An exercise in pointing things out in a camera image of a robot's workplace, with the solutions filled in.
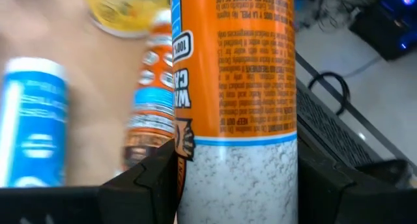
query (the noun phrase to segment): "wooden surface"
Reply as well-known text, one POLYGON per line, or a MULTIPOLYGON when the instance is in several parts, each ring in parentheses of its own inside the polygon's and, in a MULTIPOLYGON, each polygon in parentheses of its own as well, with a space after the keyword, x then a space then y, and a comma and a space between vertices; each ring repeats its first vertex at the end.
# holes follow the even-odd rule
POLYGON ((11 57, 51 59, 70 84, 67 184, 100 184, 120 164, 142 40, 96 28, 83 0, 0 0, 0 63, 11 57))

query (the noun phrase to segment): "white floor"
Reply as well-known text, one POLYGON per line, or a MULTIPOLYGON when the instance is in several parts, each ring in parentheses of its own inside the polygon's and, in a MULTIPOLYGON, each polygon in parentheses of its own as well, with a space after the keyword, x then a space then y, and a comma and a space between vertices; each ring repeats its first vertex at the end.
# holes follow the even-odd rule
MULTIPOLYGON (((417 52, 388 63, 347 28, 324 33, 318 25, 297 33, 296 50, 318 72, 329 70, 344 76, 373 63, 346 79, 351 104, 410 161, 417 163, 417 52)), ((305 84, 312 78, 299 64, 296 71, 297 78, 305 84)), ((327 80, 340 90, 337 81, 327 80)), ((314 86, 313 92, 330 109, 338 108, 339 102, 320 84, 314 86)), ((340 118, 383 158, 398 156, 348 111, 340 118)))

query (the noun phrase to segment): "orange and white can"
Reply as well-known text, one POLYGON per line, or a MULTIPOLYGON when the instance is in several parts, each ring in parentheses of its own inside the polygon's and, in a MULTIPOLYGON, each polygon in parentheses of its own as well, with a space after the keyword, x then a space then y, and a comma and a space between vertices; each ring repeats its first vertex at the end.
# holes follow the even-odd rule
POLYGON ((171 0, 178 224, 293 224, 293 0, 171 0))
POLYGON ((152 24, 124 144, 124 171, 153 154, 158 147, 173 138, 170 10, 157 13, 152 24))

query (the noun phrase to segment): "blue and white bottle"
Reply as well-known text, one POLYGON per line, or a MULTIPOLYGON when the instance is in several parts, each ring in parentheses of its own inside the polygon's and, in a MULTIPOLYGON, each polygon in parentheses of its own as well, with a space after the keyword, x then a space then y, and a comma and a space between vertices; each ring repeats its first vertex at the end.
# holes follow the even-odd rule
POLYGON ((9 60, 0 112, 0 188, 61 186, 68 90, 64 68, 47 59, 9 60))

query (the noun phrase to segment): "blue label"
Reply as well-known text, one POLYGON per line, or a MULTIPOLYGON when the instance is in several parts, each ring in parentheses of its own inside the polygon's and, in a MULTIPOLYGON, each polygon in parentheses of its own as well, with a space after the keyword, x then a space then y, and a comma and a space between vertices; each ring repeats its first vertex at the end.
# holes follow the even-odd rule
POLYGON ((42 72, 5 77, 0 131, 0 186, 64 182, 67 87, 42 72))
POLYGON ((146 87, 135 92, 134 107, 141 104, 154 104, 173 108, 174 94, 166 89, 158 87, 146 87))
POLYGON ((181 0, 171 0, 172 39, 182 31, 181 27, 181 0))

